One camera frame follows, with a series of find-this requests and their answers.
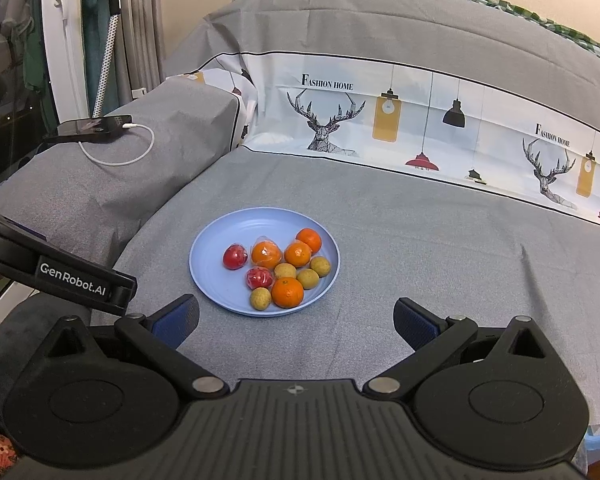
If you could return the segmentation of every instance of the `metal screw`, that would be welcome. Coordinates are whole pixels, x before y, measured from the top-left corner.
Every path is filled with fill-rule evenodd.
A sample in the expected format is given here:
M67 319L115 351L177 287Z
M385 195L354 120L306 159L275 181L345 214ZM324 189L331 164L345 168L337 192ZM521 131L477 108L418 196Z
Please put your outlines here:
M217 377L198 377L192 384L193 388L203 394L214 394L224 388L224 382Z
M392 377L376 377L369 381L369 387L379 394L392 394L400 389L400 383Z

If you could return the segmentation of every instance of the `orange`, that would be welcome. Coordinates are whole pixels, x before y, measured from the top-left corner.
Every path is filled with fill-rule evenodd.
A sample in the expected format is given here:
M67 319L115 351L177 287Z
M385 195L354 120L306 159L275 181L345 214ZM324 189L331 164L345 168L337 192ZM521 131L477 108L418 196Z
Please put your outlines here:
M285 250L285 260L294 267L302 267L311 259L311 247L304 242L295 240Z
M273 270L282 261L282 251L271 240L263 240L251 250L253 265Z
M300 240L311 247L311 252L313 254L317 253L322 247L322 238L320 238L320 235L313 229L302 229L296 235L296 240Z
M304 288L295 278L281 278L271 288L271 299L279 307L293 308L302 303Z

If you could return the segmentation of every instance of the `gray bedsheet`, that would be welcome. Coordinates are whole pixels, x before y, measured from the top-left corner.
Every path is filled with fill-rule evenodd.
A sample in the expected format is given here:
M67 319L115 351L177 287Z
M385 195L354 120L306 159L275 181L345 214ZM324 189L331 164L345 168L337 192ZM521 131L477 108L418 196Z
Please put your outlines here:
M237 0L205 19L166 73L196 70L223 52L273 50L440 70L600 128L600 59L522 18L463 0ZM103 264L130 240L117 268L138 276L132 310L151 313L195 293L200 326L181 351L231 382L365 381L411 352L392 328L395 300L409 296L441 316L463 313L487 326L503 326L516 314L536 318L586 394L591 423L600 424L600 226L333 160L247 148L225 155L235 106L230 94L209 85L168 80L120 110L154 127L156 145L145 159L104 169L76 146L58 146L0 188L0 212ZM92 152L126 160L141 147L123 138ZM197 232L224 213L256 205L305 213L340 245L337 282L302 312L240 317L212 305L189 276ZM16 339L8 321L0 331L0 362L9 358L22 367L29 353L20 338L39 340L48 326L30 323L36 333L18 332ZM92 323L103 321L111 319L93 314Z
M205 225L262 205L321 222L342 254L324 298L272 319L215 306L187 264ZM161 208L116 268L138 277L130 312L150 314L196 294L200 325L180 351L231 383L352 377L362 384L411 352L392 327L401 296L484 326L528 314L586 394L592 424L600 422L600 226L570 216L403 174L239 148Z

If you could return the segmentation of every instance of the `blue container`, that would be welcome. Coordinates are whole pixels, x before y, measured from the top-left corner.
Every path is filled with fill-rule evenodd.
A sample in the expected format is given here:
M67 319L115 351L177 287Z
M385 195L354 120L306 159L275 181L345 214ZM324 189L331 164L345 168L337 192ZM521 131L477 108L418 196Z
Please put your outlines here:
M229 270L222 264L224 251L232 244L240 244L251 254L257 238L267 237L284 252L304 228L315 230L322 238L322 247L313 256L327 258L331 272L320 279L318 286L306 290L304 300L295 308L271 303L266 310L255 310L249 303L251 291L245 279L247 270L253 267L251 259L243 268ZM202 293L227 310L244 316L285 316L308 307L331 288L340 270L340 251L327 229L308 216L287 209L254 207L224 215L202 229L189 252L189 270Z

